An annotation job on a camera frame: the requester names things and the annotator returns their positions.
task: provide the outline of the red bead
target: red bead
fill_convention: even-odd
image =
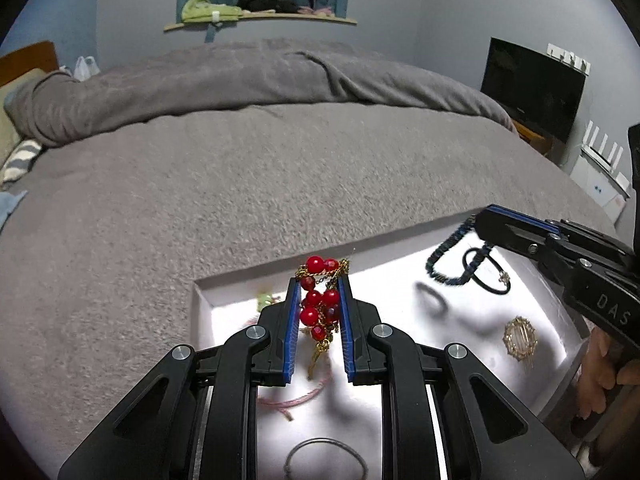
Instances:
[[[324,318],[326,322],[329,324],[333,324],[340,319],[340,307],[339,306],[328,306],[324,310]]]
[[[300,323],[305,326],[313,326],[318,322],[318,311],[312,306],[306,306],[300,312]]]
[[[305,276],[300,280],[300,286],[305,290],[314,290],[316,288],[316,279],[313,276]]]
[[[334,306],[340,302],[340,293],[334,288],[328,288],[322,295],[322,302],[326,306]]]
[[[326,330],[320,325],[316,325],[311,329],[311,337],[316,341],[322,341],[326,337]]]
[[[324,260],[320,256],[310,256],[306,261],[306,270],[311,274],[320,274],[324,270]]]
[[[322,301],[322,294],[320,294],[317,290],[310,290],[306,296],[305,300],[307,306],[318,306]]]
[[[340,262],[338,260],[334,260],[333,258],[327,258],[324,261],[324,270],[327,272],[334,272],[340,267]]]

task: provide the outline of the wooden headboard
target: wooden headboard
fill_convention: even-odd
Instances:
[[[44,72],[58,69],[58,56],[53,43],[41,41],[0,57],[0,86],[34,68],[40,68]]]

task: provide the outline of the striped fabric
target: striped fabric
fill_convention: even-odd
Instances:
[[[0,170],[0,190],[8,189],[27,173],[41,151],[42,145],[37,140],[24,140],[18,144]]]

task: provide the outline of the television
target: television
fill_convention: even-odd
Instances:
[[[567,142],[585,79],[551,56],[491,38],[481,91],[535,133]]]

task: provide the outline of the silver screw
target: silver screw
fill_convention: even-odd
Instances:
[[[458,343],[453,343],[447,351],[454,359],[463,359],[466,357],[466,348]]]
[[[266,333],[267,331],[264,329],[263,326],[260,326],[260,325],[252,325],[249,328],[247,328],[245,332],[246,336],[249,339],[260,339]]]
[[[380,324],[373,327],[373,333],[378,337],[389,337],[393,332],[393,329],[389,325]]]
[[[171,357],[178,361],[182,361],[191,355],[191,349],[187,345],[175,347],[171,352]]]

